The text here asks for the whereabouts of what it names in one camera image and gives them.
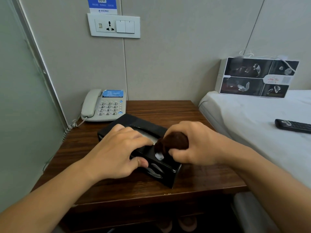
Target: brown cloth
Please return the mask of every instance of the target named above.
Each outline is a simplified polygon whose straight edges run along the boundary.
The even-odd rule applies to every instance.
[[[154,147],[156,153],[163,155],[168,155],[170,149],[186,150],[188,148],[188,137],[182,132],[171,132],[165,138],[159,138]]]

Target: black remote control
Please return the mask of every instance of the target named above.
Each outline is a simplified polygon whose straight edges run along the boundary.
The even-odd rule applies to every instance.
[[[294,132],[311,133],[311,124],[276,119],[274,121],[278,129],[289,130]]]

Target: qr code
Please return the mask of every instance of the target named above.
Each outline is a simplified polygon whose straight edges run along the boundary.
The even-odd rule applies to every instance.
[[[98,0],[99,3],[106,3],[106,0]]]
[[[284,77],[282,83],[290,83],[291,77]]]

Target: bed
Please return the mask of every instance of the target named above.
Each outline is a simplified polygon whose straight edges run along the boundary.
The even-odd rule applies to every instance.
[[[255,149],[311,188],[311,134],[279,130],[275,119],[311,124],[311,90],[290,90],[285,98],[207,93],[199,110],[221,134]],[[276,228],[251,192],[234,197],[246,233]]]

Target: black tissue box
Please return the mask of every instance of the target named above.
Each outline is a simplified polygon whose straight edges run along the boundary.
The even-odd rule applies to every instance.
[[[155,140],[163,137],[167,131],[167,129],[164,127],[155,125],[151,122],[129,114],[124,114],[109,124],[107,127],[98,131],[97,135],[99,141],[101,141],[116,124],[121,124],[124,127],[131,127],[143,135],[147,133],[149,136],[154,137]],[[136,156],[144,157],[149,163],[149,167],[147,169],[139,168],[142,172],[152,176],[154,179],[168,186],[169,188],[173,188],[175,178],[181,168],[181,163],[174,161],[171,156],[165,156],[163,160],[157,159],[156,153],[154,151],[154,145],[143,146],[134,150],[131,153],[130,158],[132,159]]]

